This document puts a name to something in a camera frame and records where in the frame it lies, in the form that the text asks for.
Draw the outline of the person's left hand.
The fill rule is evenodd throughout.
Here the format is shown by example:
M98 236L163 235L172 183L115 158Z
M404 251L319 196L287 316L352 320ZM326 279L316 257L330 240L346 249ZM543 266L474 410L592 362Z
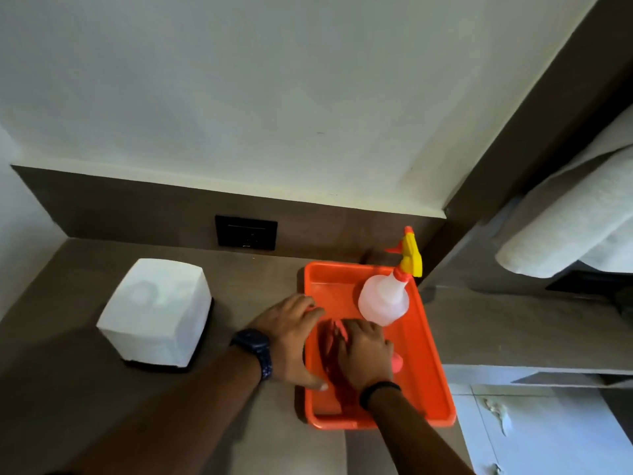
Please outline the person's left hand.
M312 297L297 293L266 309L246 326L269 337L273 379L298 386L298 370L306 368L306 339L324 313Z

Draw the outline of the person's right hand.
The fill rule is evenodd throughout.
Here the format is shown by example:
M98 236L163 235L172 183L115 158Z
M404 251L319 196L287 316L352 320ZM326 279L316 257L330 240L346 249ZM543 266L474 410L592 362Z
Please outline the person's right hand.
M349 344L340 344L338 363L349 385L357 392L380 380L393 381L393 344L370 341L362 337Z

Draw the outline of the red cloth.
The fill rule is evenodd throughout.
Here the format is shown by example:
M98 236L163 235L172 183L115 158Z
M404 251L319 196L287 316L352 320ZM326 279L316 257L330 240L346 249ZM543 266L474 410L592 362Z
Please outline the red cloth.
M349 385L339 367L337 356L339 348L339 320L342 319L329 319L319 324L321 362L329 380L336 387L336 390L342 391L342 398L350 399L352 392L354 392L357 397L359 397L359 392ZM404 359L395 352L393 345L393 375L400 373L403 367Z

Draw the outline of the orange plastic tray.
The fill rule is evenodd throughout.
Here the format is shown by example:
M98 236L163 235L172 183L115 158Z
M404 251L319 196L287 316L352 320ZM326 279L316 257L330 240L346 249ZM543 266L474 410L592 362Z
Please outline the orange plastic tray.
M305 343L305 366L328 383L327 391L305 390L304 413L307 422L321 430L374 429L376 424L358 404L354 392L350 399L329 380L321 362L319 324L329 319L360 319L358 298L367 279L387 275L391 267L336 262L310 262L304 270L305 294L312 297L325 315L312 329ZM410 293L418 293L416 282ZM394 382L407 400L425 415L431 426L445 428L456 420L456 410L446 376L422 307L409 312L384 328L385 338L404 360Z

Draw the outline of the person's left forearm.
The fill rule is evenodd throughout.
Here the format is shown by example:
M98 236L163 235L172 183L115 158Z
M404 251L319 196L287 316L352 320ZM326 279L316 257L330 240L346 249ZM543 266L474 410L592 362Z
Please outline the person's left forearm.
M257 358L231 347L124 418L59 475L200 475L260 381Z

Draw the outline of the person's right forearm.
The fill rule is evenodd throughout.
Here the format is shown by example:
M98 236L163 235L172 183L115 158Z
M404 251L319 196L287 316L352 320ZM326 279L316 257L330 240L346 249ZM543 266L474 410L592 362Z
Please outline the person's right forearm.
M402 393L377 391L369 413L398 475L475 475Z

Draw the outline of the white spray bottle yellow trigger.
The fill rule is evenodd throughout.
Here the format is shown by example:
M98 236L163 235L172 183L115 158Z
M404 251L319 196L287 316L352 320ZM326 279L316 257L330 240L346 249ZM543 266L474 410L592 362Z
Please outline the white spray bottle yellow trigger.
M379 326L386 327L409 312L422 307L419 293L410 293L409 285L423 275L423 261L413 227L406 226L402 238L386 253L400 256L400 262L387 275L371 276L363 285L358 298L361 316Z

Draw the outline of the black wristband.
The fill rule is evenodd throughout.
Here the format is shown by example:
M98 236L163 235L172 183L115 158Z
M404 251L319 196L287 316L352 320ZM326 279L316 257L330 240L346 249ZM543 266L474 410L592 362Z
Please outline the black wristband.
M359 392L359 406L369 412L371 397L379 390L396 390L401 393L401 387L397 383L389 380L380 380L369 384Z

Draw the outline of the black wristwatch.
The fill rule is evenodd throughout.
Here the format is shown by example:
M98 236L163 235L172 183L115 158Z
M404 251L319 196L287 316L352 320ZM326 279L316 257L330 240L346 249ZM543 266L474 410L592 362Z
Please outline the black wristwatch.
M257 359L261 371L260 382L271 378L273 360L270 339L267 335L254 328L245 328L232 336L229 346L237 347Z

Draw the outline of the white cube tissue box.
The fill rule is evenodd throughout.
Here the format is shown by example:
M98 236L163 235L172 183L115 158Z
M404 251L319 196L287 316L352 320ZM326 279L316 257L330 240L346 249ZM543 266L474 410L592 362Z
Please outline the white cube tissue box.
M201 267L139 258L96 327L124 362L185 369L199 347L213 301Z

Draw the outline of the white cabinet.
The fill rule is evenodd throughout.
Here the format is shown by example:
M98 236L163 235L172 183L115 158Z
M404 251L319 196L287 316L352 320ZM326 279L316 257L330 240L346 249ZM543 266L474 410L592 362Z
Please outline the white cabinet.
M633 368L444 365L457 419L440 435L477 475L633 475ZM502 435L494 398L513 428Z

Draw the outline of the black wall socket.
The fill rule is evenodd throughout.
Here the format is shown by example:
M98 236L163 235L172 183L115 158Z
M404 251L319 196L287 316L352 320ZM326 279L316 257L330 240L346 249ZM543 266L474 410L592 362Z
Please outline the black wall socket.
M215 215L217 245L240 249L274 251L278 222Z

